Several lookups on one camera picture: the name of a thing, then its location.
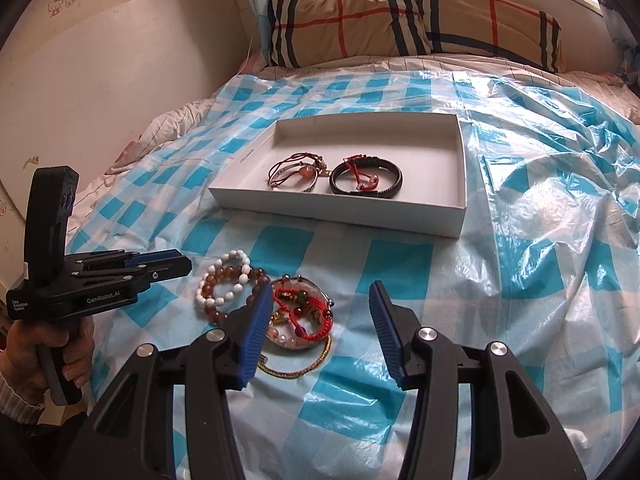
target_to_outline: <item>white box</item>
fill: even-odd
[[[319,178],[312,192],[302,192],[308,181],[297,176],[271,189],[270,167],[295,152],[322,155],[329,169],[351,155],[385,158],[402,171],[402,189],[391,199],[336,195],[329,179]],[[376,173],[378,189],[386,189],[392,175],[385,170]],[[353,176],[347,173],[344,178],[338,181],[341,188],[355,190]],[[364,112],[280,120],[240,151],[209,189],[223,208],[457,238],[466,212],[465,151],[458,118]]]

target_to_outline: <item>handle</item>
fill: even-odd
[[[69,332],[69,340],[78,337],[78,320],[69,322],[63,327]],[[62,374],[62,367],[65,365],[65,360],[62,357],[63,348],[50,348],[44,344],[36,346],[40,366],[49,385],[51,400],[57,406],[75,404],[82,399],[80,388],[76,387],[73,381],[67,381]]]

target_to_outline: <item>gold chain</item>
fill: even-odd
[[[271,368],[267,367],[265,364],[263,364],[261,359],[258,360],[258,368],[260,368],[260,370],[262,370],[263,372],[269,375],[272,375],[274,377],[277,377],[279,379],[297,379],[298,377],[302,377],[304,374],[309,373],[311,370],[315,370],[316,368],[318,368],[322,364],[322,361],[326,359],[330,349],[331,349],[331,334],[328,334],[324,342],[324,350],[322,350],[320,357],[316,359],[313,363],[311,363],[308,367],[303,368],[302,370],[299,370],[297,372],[279,372],[277,370],[272,370]]]

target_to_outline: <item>hand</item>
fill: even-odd
[[[6,350],[0,353],[0,373],[14,391],[30,404],[42,402],[49,385],[44,377],[36,345],[64,347],[62,374],[79,388],[89,380],[94,354],[94,320],[80,319],[78,337],[69,341],[63,328],[43,321],[19,320],[9,329]]]

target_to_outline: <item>wall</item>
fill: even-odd
[[[208,97],[246,56],[247,0],[33,0],[0,51],[0,300],[22,269],[38,166],[79,189],[153,117]]]

